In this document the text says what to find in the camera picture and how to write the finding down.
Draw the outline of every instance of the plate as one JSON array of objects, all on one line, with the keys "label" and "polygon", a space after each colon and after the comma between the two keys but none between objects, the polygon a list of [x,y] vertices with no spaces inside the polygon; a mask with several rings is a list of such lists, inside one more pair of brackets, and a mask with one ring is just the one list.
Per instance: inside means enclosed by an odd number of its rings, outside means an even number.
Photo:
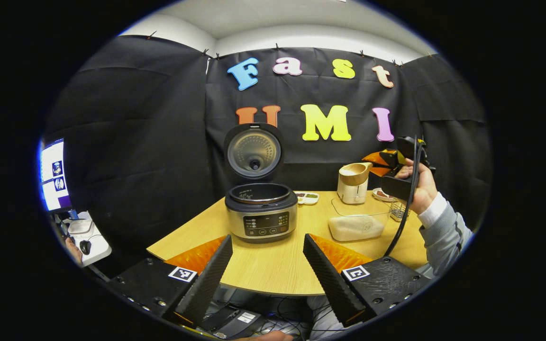
[{"label": "plate", "polygon": [[312,192],[294,192],[299,199],[299,204],[314,205],[319,200],[319,194]]},{"label": "plate", "polygon": [[380,192],[383,192],[382,188],[374,188],[372,190],[372,195],[374,196],[374,198],[377,198],[379,199],[380,201],[387,201],[387,202],[392,202],[392,201],[395,201],[395,198],[393,197],[383,197],[383,196],[379,196],[377,194],[377,192],[380,191]]}]

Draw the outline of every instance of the yellow letter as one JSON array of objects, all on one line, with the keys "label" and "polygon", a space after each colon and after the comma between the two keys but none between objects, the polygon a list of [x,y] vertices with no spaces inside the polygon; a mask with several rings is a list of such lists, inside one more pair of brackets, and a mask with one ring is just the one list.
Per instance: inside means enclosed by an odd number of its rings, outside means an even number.
[{"label": "yellow letter", "polygon": [[355,77],[355,71],[351,69],[353,64],[348,60],[333,60],[332,66],[334,66],[334,75],[340,78],[353,78]]},{"label": "yellow letter", "polygon": [[349,135],[349,131],[347,130],[347,111],[349,111],[347,107],[332,106],[327,117],[315,104],[305,104],[304,106],[301,106],[300,109],[305,112],[306,132],[303,134],[303,140],[319,140],[319,135],[315,131],[316,126],[324,140],[327,140],[328,136],[330,136],[332,127],[334,127],[332,140],[351,140],[351,135]]}]

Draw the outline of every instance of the desk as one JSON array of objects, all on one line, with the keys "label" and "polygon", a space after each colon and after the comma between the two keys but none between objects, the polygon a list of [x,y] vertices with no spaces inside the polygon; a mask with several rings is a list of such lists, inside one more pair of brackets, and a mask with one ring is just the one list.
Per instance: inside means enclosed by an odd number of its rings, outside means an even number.
[{"label": "desk", "polygon": [[[319,201],[314,205],[299,205],[296,229],[284,240],[250,244],[236,238],[228,228],[225,199],[222,198],[149,246],[147,251],[159,259],[168,260],[204,242],[230,234],[233,241],[233,256],[221,279],[224,285],[266,294],[323,295],[324,291],[303,255],[303,244],[306,233],[334,240],[328,227],[328,218],[339,216],[332,204],[333,199],[338,199],[338,194],[335,191],[314,192],[320,194]],[[388,210],[390,203],[373,198],[369,191],[367,201],[362,205],[373,205]],[[427,263],[425,242],[418,231],[420,225],[416,214],[411,212],[401,238],[391,253],[392,257],[412,269]],[[385,254],[398,227],[399,222],[388,218],[380,237],[338,244],[371,259],[378,259]]]},{"label": "desk", "polygon": [[111,246],[109,246],[109,243],[102,237],[95,224],[91,226],[91,229],[88,232],[82,233],[82,235],[72,233],[70,236],[75,240],[75,246],[77,247],[80,246],[80,242],[83,240],[89,240],[89,242],[91,242],[90,253],[87,255],[82,253],[82,268],[96,263],[111,254]]}]

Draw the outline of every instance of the computer screen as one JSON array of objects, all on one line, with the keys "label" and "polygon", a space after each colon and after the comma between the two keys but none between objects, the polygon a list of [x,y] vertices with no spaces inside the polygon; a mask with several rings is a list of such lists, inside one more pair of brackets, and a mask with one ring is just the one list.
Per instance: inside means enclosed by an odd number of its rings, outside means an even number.
[{"label": "computer screen", "polygon": [[45,209],[52,213],[73,209],[64,172],[64,139],[44,145],[39,153],[41,190]]}]

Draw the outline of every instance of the wire rack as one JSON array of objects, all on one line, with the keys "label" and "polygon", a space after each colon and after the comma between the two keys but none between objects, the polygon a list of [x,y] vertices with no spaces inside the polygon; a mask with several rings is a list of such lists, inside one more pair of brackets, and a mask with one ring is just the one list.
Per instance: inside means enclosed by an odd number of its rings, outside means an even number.
[{"label": "wire rack", "polygon": [[393,220],[396,222],[401,222],[404,214],[410,216],[410,211],[406,212],[406,207],[403,205],[403,203],[394,201],[391,204],[391,218],[393,218]]}]

